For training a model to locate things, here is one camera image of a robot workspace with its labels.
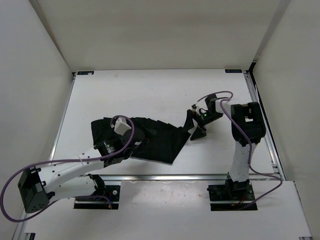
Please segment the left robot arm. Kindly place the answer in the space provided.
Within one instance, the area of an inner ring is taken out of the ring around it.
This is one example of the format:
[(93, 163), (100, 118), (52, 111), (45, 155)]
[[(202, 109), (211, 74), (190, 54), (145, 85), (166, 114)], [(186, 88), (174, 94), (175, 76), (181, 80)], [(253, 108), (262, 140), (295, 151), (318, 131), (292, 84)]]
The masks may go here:
[(55, 163), (23, 170), (18, 189), (25, 212), (43, 210), (61, 199), (90, 196), (100, 200), (105, 194), (103, 180), (91, 171), (119, 164), (137, 153), (152, 140), (157, 131), (137, 127), (118, 134), (113, 129), (94, 135), (94, 144), (76, 162)]

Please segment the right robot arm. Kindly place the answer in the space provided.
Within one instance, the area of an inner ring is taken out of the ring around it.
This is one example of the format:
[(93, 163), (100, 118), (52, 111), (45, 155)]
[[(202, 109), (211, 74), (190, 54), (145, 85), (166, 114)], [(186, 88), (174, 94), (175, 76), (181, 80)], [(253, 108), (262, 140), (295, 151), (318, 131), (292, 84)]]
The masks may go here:
[(228, 98), (211, 98), (207, 110), (200, 112), (194, 104), (187, 110), (184, 129), (195, 131), (191, 140), (207, 135), (206, 125), (226, 116), (231, 122), (231, 134), (235, 141), (233, 161), (227, 179), (222, 187), (210, 187), (213, 193), (236, 200), (245, 196), (249, 190), (249, 170), (253, 153), (266, 135), (266, 126), (258, 102), (230, 104)]

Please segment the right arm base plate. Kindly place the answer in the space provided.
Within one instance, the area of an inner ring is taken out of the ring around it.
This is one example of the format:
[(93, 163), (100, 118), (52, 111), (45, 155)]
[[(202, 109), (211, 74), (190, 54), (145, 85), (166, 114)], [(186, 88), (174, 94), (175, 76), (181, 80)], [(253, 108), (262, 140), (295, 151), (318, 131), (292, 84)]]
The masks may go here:
[(226, 180), (224, 184), (210, 184), (207, 187), (212, 212), (257, 211), (253, 186), (249, 180), (237, 188), (238, 184)]

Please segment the black pleated skirt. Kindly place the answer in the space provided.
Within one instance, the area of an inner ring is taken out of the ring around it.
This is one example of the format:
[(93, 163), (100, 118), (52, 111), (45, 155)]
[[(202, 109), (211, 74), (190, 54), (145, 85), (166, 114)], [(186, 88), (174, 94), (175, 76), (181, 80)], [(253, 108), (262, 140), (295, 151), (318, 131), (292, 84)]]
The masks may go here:
[[(118, 164), (130, 157), (172, 164), (190, 137), (189, 130), (194, 127), (193, 112), (186, 112), (184, 126), (176, 127), (170, 123), (145, 117), (132, 117), (134, 136), (128, 148), (116, 156), (105, 158), (104, 166)], [(122, 149), (130, 139), (132, 131), (124, 135), (115, 133), (111, 118), (105, 117), (91, 122), (93, 148), (102, 156), (108, 156)]]

